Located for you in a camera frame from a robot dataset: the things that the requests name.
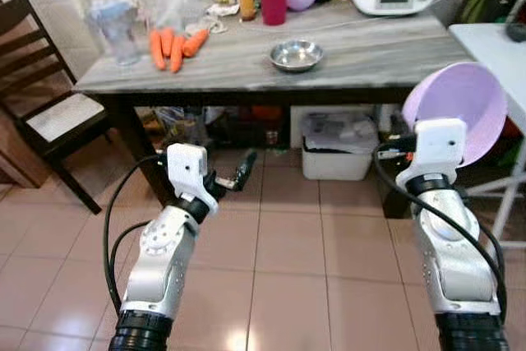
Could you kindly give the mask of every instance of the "stainless steel bowl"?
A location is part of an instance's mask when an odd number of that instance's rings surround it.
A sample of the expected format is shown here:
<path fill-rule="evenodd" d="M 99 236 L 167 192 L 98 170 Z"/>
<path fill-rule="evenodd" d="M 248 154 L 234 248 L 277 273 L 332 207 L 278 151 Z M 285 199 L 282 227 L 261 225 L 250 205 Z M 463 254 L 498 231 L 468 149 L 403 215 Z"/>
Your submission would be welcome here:
<path fill-rule="evenodd" d="M 323 58 L 323 50 L 306 40 L 291 40 L 276 45 L 270 52 L 270 60 L 286 72 L 304 72 Z"/>

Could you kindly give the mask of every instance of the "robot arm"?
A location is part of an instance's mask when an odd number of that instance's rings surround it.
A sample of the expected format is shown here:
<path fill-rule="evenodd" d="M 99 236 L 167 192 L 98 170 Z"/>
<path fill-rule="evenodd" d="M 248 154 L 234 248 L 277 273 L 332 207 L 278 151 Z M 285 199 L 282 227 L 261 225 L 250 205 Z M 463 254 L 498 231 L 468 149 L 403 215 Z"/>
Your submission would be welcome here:
<path fill-rule="evenodd" d="M 194 145 L 171 145 L 168 178 L 176 199 L 144 229 L 140 255 L 128 280 L 116 334 L 109 349 L 166 350 L 178 312 L 185 274 L 200 225 L 215 214 L 227 190 L 241 191 L 256 161 L 248 155 L 234 180 L 208 174 L 206 151 Z"/>
<path fill-rule="evenodd" d="M 464 122 L 422 121 L 415 132 L 413 161 L 396 178 L 398 189 L 416 196 L 413 202 L 420 200 L 440 211 L 477 241 L 477 219 L 451 186 L 463 159 Z M 413 203 L 412 216 L 442 350 L 509 350 L 502 329 L 497 280 L 486 259 L 465 236 L 422 208 L 422 203 Z"/>

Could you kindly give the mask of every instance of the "white cable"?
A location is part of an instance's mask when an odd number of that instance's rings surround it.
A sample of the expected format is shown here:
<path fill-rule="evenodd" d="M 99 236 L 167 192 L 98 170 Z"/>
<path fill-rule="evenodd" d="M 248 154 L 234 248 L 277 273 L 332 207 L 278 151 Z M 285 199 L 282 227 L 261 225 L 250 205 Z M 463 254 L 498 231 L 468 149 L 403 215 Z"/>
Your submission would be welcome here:
<path fill-rule="evenodd" d="M 441 1 L 443 0 L 435 0 L 433 3 L 431 3 L 430 7 L 436 5 L 438 2 L 441 2 Z M 263 32 L 263 33 L 291 33 L 291 31 L 293 31 L 294 33 L 299 33 L 299 32 L 312 32 L 316 30 L 324 30 L 324 29 L 331 29 L 331 28 L 339 28 L 340 26 L 347 26 L 347 25 L 360 25 L 360 24 L 364 24 L 364 23 L 368 23 L 372 21 L 384 20 L 384 19 L 392 18 L 392 17 L 393 16 L 378 16 L 377 18 L 367 18 L 365 20 L 347 21 L 347 22 L 341 22 L 339 24 L 318 26 L 316 28 L 294 29 L 291 27 L 288 30 L 256 28 L 252 26 L 247 26 L 247 24 L 243 22 L 242 20 L 239 20 L 239 25 L 241 25 L 243 29 L 253 30 L 256 32 Z"/>

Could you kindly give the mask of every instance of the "white table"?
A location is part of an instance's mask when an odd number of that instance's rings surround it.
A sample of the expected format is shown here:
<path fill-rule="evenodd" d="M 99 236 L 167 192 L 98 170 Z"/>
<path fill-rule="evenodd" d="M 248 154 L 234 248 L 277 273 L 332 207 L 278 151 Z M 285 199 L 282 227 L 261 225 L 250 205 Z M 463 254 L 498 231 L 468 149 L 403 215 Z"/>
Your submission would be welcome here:
<path fill-rule="evenodd" d="M 450 33 L 499 80 L 508 97 L 508 115 L 526 136 L 526 42 L 515 43 L 502 24 L 452 25 Z M 493 234 L 500 239 L 519 184 L 526 182 L 526 143 L 521 145 L 511 176 L 468 189 L 479 195 L 505 187 Z M 526 248 L 526 242 L 501 242 L 503 247 Z"/>

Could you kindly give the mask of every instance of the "carrot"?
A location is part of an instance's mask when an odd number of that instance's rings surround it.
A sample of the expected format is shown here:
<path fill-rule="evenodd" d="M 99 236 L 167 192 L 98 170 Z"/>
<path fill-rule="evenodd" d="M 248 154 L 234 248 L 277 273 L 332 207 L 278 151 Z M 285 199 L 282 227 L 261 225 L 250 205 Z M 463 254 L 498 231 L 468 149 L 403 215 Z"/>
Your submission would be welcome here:
<path fill-rule="evenodd" d="M 159 70 L 164 70 L 166 63 L 164 62 L 163 50 L 161 49 L 161 34 L 158 30 L 152 30 L 150 32 L 150 52 L 155 66 Z"/>
<path fill-rule="evenodd" d="M 172 51 L 173 35 L 174 32 L 172 28 L 164 28 L 161 30 L 161 48 L 166 58 L 170 57 L 170 52 Z"/>
<path fill-rule="evenodd" d="M 177 73 L 182 66 L 182 46 L 186 42 L 184 36 L 175 36 L 172 42 L 172 54 L 170 55 L 170 71 Z"/>
<path fill-rule="evenodd" d="M 203 29 L 198 31 L 182 46 L 182 53 L 184 53 L 184 56 L 191 58 L 196 55 L 197 51 L 199 51 L 199 48 L 201 48 L 201 46 L 205 43 L 206 39 L 208 39 L 208 30 Z"/>

